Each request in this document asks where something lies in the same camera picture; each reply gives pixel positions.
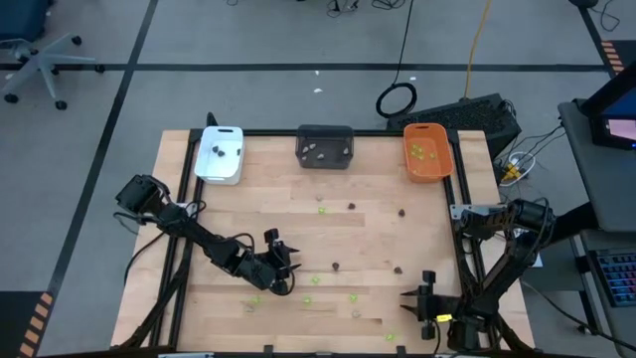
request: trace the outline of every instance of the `chair wheel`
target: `chair wheel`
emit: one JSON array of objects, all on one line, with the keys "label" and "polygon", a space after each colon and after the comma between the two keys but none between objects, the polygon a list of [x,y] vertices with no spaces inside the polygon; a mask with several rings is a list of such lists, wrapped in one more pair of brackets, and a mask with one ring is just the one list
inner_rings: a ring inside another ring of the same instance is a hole
[{"label": "chair wheel", "polygon": [[56,108],[59,110],[67,109],[67,103],[63,100],[56,100]]},{"label": "chair wheel", "polygon": [[12,93],[7,93],[4,95],[4,100],[6,100],[8,103],[17,103],[19,98]]}]

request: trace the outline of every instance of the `office chair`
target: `office chair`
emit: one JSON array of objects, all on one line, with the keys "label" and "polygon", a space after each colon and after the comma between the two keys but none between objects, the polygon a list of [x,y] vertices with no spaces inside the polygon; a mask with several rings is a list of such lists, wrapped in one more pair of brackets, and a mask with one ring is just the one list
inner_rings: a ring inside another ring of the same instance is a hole
[{"label": "office chair", "polygon": [[[53,76],[60,73],[55,64],[95,64],[93,58],[61,55],[70,44],[81,45],[79,36],[66,34],[40,51],[33,48],[33,43],[44,34],[48,7],[52,3],[52,0],[0,0],[0,49],[9,50],[12,57],[24,64],[1,90],[9,103],[19,100],[12,91],[40,72],[56,108],[64,110],[67,103],[58,99],[53,80]],[[102,65],[95,65],[94,69],[104,72]]]}]

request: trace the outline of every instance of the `black metal frame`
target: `black metal frame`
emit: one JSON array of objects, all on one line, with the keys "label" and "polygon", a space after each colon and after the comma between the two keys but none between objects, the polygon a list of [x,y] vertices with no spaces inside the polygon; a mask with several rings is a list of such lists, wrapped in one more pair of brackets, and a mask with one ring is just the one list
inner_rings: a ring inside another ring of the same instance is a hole
[{"label": "black metal frame", "polygon": [[[211,113],[208,114],[207,125],[208,126],[218,125],[217,121],[215,120],[214,116]],[[184,165],[183,165],[183,169],[181,173],[181,182],[179,184],[179,192],[177,195],[178,202],[185,201],[185,197],[187,195],[188,183],[190,182],[190,173],[192,171],[192,162],[194,159],[195,149],[197,147],[197,143],[201,140],[202,134],[203,134],[203,129],[190,130],[190,135],[188,137],[188,146],[186,148],[185,160],[184,160]],[[244,129],[243,135],[244,136],[295,136],[296,130],[295,129]],[[371,129],[371,130],[356,130],[355,135],[363,136],[363,137],[381,137],[381,136],[403,136],[403,133],[402,131],[399,131],[399,130],[390,131],[390,130]],[[457,169],[457,178],[459,179],[459,189],[462,195],[462,201],[464,204],[469,204],[470,192],[468,189],[468,181],[466,178],[466,172],[464,168],[464,162],[463,162],[463,158],[461,154],[461,147],[459,145],[459,136],[457,134],[457,131],[449,130],[448,138],[449,138],[449,143],[453,149],[453,155],[455,158],[455,167]],[[444,191],[446,194],[446,203],[447,203],[447,209],[449,211],[449,220],[450,220],[451,218],[450,205],[455,204],[455,195],[454,195],[454,190],[452,187],[452,182],[450,177],[446,177],[443,179],[443,186],[444,186]],[[204,187],[203,180],[201,180],[200,178],[197,178],[195,192],[193,195],[194,197],[193,201],[201,200],[203,196],[203,187]],[[465,251],[463,250],[463,243],[461,240],[461,236],[458,233],[458,231],[455,230],[455,228],[453,227],[452,221],[450,222],[450,227],[452,231],[453,246],[455,249],[458,272],[460,272],[462,269],[469,269],[469,268],[466,262]],[[170,242],[168,244],[168,250],[166,251],[166,260],[164,262],[161,285],[159,288],[160,294],[165,290],[166,285],[170,281],[170,278],[172,275],[175,253],[177,250],[177,242],[178,242],[178,238],[172,238],[172,237],[170,238]],[[192,258],[192,248],[193,248],[192,243],[186,243],[186,246],[184,247],[184,251],[183,251],[182,260],[187,260],[188,265]],[[479,247],[477,246],[476,243],[471,243],[471,250],[472,250],[472,253],[474,253],[473,260],[475,265],[475,271],[477,274],[477,280],[481,281],[483,277],[485,276],[483,258],[481,257],[481,252],[479,251]],[[168,340],[168,344],[173,347],[177,347],[178,340],[179,340],[181,319],[183,316],[183,309],[185,305],[185,294],[186,294],[186,289],[188,286],[188,275],[189,275],[189,272],[186,273],[186,278],[184,279],[182,286],[179,287],[179,290],[177,292],[177,298],[175,299],[175,308],[174,308],[174,313],[173,313],[172,322],[170,326],[170,333],[169,333],[169,340]],[[467,276],[460,275],[460,285],[461,285],[462,293],[468,289],[470,284],[474,283],[474,281],[469,280],[468,278],[469,277]],[[151,340],[149,343],[150,346],[156,346],[159,344],[162,320],[163,320],[163,316],[161,316],[155,323],[155,326],[151,335]],[[490,346],[491,347],[494,346],[497,342],[496,342],[496,335],[493,329],[489,330],[488,337],[490,341]],[[501,353],[501,356],[509,356],[508,355],[509,352],[507,351],[497,351],[498,355],[500,353]],[[248,354],[232,353],[232,352],[215,353],[215,356],[217,355],[223,356],[223,357],[235,357],[235,356],[236,357],[239,357],[239,356],[240,357],[246,357],[246,356],[273,357],[274,353],[273,353],[273,346],[266,345],[263,347],[262,353],[259,353],[259,352],[248,353]],[[289,356],[289,357],[299,356],[299,354],[296,354],[296,353],[282,353],[282,354],[276,353],[275,355]],[[347,357],[347,358],[354,358],[354,357],[392,357],[392,358],[393,357],[410,357],[412,358],[412,357],[429,357],[430,355],[429,354],[423,354],[423,355],[422,354],[407,354],[405,347],[398,346],[396,354],[351,354],[351,353],[338,354],[338,353],[334,353],[334,354],[329,354],[326,356],[329,356],[329,357],[337,356],[337,357]]]}]

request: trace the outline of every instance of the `wooden table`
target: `wooden table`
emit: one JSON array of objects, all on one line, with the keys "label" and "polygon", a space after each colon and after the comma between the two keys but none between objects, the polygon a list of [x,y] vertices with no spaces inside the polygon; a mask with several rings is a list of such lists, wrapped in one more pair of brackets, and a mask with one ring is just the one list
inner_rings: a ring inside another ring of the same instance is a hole
[{"label": "wooden table", "polygon": [[[473,204],[497,203],[483,132],[459,134]],[[153,171],[175,196],[187,138],[188,131],[165,131]],[[208,208],[199,222],[224,236],[252,233],[257,252],[265,250],[262,232],[278,228],[285,244],[301,251],[292,256],[293,264],[302,264],[296,288],[285,297],[259,291],[211,265],[196,247],[178,349],[262,352],[271,344],[276,352],[395,353],[396,346],[404,345],[409,353],[432,352],[435,340],[421,340],[421,324],[399,308],[413,301],[399,294],[421,284],[424,269],[437,272],[436,293],[461,293],[441,182],[408,181],[401,137],[356,137],[355,157],[345,171],[302,169],[294,146],[294,137],[247,137],[240,183],[206,185]],[[193,174],[188,200],[194,182]],[[455,177],[453,186],[459,203]],[[350,203],[355,210],[348,209]],[[319,207],[326,213],[320,215]],[[135,251],[157,233],[154,226],[141,228]],[[130,271],[113,344],[125,340],[154,304],[166,247],[167,240],[157,243]],[[484,242],[486,270],[503,247],[497,239]],[[333,271],[332,263],[340,269]],[[395,274],[395,267],[403,274]],[[533,346],[518,282],[500,303],[509,325]],[[171,316],[172,304],[164,316],[162,342],[167,342]],[[447,324],[441,329],[444,352]]]}]

